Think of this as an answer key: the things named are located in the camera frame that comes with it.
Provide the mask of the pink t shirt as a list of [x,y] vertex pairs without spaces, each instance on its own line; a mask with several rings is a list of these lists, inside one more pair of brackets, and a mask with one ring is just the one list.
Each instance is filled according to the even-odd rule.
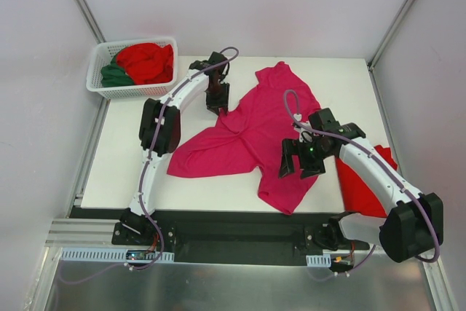
[[296,139],[289,111],[306,119],[320,110],[310,87],[281,61],[256,72],[257,85],[241,98],[237,108],[221,114],[216,124],[179,146],[167,173],[181,178],[205,178],[261,171],[258,197],[291,215],[316,178],[298,173],[279,177],[282,141]]

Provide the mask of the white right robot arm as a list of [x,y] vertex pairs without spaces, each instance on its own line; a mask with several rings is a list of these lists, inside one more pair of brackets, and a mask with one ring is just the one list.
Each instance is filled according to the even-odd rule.
[[325,173],[325,159],[335,157],[353,170],[382,205],[385,218],[345,211],[330,218],[323,237],[331,250],[343,249],[353,240],[378,245],[395,262],[416,258],[436,262],[443,242],[443,202],[435,193],[424,194],[382,159],[355,124],[340,124],[330,109],[309,115],[289,114],[297,139],[282,142],[279,176],[294,173],[299,160],[301,178]]

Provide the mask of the white perforated plastic basket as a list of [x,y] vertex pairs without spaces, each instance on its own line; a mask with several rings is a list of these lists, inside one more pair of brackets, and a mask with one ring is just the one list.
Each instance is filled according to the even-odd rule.
[[[173,80],[168,83],[162,84],[145,84],[145,85],[133,85],[127,87],[110,87],[105,88],[101,84],[101,73],[102,67],[107,66],[111,63],[116,63],[117,54],[126,47],[134,44],[141,43],[155,43],[161,47],[165,45],[171,45],[174,52],[174,68],[173,68]],[[98,44],[92,55],[89,68],[87,70],[86,77],[86,88],[90,92],[96,92],[107,99],[114,98],[131,98],[137,96],[152,96],[152,95],[164,95],[169,92],[176,80],[178,75],[178,47],[176,40],[169,36],[157,36],[149,39],[133,39],[116,42],[104,42]]]

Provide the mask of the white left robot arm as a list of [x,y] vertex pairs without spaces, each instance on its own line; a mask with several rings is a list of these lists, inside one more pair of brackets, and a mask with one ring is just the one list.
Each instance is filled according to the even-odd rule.
[[143,105],[139,139],[143,149],[141,175],[136,193],[129,204],[131,213],[148,216],[156,210],[157,187],[167,173],[170,155],[181,141],[181,114],[200,94],[205,94],[208,111],[227,114],[229,83],[225,78],[230,62],[239,55],[236,47],[212,52],[206,60],[189,65],[185,77],[166,95]]

